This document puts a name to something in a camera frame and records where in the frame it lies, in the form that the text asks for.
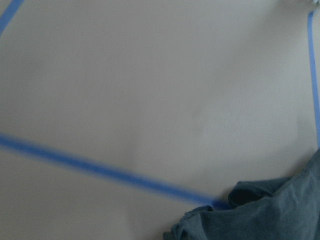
gray surface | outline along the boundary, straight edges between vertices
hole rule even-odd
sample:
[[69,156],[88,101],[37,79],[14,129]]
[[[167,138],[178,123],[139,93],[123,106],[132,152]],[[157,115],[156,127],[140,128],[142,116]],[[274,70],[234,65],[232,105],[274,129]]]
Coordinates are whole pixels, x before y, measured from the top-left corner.
[[[0,38],[1,131],[216,197],[292,174],[317,149],[309,10],[27,0]],[[0,154],[1,239],[156,240],[197,207]]]

